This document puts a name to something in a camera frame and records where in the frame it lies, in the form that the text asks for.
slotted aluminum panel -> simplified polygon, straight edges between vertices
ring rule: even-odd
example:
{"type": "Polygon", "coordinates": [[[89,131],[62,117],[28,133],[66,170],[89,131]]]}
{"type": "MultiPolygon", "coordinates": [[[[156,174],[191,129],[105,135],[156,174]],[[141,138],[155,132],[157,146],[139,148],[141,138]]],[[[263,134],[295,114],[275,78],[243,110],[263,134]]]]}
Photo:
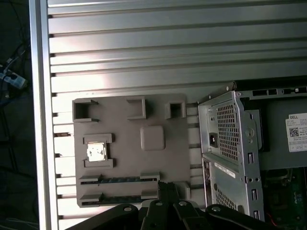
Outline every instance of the slotted aluminum panel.
{"type": "MultiPolygon", "coordinates": [[[[64,205],[75,202],[75,194],[67,194],[74,191],[73,143],[61,134],[74,133],[72,100],[181,92],[193,103],[225,81],[307,75],[304,1],[29,5],[41,229],[63,229],[102,211],[64,205]]],[[[190,146],[199,149],[199,129],[190,130],[190,146]]]]}

red wire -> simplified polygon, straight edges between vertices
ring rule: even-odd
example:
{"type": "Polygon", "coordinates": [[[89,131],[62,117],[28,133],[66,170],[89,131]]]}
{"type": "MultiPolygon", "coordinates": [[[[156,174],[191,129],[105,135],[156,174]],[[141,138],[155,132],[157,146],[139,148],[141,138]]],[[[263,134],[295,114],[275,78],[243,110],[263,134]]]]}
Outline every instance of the red wire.
{"type": "Polygon", "coordinates": [[[277,224],[275,224],[275,222],[274,222],[272,216],[271,216],[269,213],[267,213],[267,215],[270,217],[271,223],[272,223],[274,226],[277,227],[277,224]]]}

green circuit board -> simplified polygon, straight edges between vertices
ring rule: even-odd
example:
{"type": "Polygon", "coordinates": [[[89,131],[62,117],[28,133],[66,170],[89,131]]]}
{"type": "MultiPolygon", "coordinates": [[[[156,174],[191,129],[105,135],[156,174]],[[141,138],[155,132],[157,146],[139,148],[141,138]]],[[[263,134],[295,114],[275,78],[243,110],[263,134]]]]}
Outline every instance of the green circuit board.
{"type": "Polygon", "coordinates": [[[304,169],[266,171],[262,182],[266,222],[286,230],[306,230],[304,169]]]}

perforated mesh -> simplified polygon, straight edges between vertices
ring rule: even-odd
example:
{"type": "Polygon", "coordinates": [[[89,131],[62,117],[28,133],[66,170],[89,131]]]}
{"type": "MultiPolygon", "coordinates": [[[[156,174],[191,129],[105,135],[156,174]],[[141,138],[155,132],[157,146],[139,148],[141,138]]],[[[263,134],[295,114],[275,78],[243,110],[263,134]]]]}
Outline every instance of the perforated mesh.
{"type": "Polygon", "coordinates": [[[221,190],[217,189],[215,193],[216,203],[236,210],[235,203],[229,199],[221,190]]]}
{"type": "Polygon", "coordinates": [[[217,125],[221,154],[237,161],[237,145],[240,144],[240,134],[239,129],[236,128],[235,116],[235,108],[232,104],[217,109],[217,125]]]}

white sticker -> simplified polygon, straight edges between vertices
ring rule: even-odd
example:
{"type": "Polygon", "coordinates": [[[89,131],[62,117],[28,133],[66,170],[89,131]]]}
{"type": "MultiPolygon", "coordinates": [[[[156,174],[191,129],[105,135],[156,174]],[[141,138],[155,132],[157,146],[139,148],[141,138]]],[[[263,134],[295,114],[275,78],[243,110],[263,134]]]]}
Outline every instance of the white sticker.
{"type": "Polygon", "coordinates": [[[214,163],[214,166],[215,166],[216,168],[222,170],[223,172],[227,173],[228,175],[232,176],[233,178],[236,178],[236,175],[235,175],[232,171],[226,169],[226,168],[223,167],[222,165],[220,165],[220,164],[218,164],[218,163],[214,163]]]}
{"type": "Polygon", "coordinates": [[[307,150],[307,114],[291,114],[286,119],[290,152],[307,150]]]}

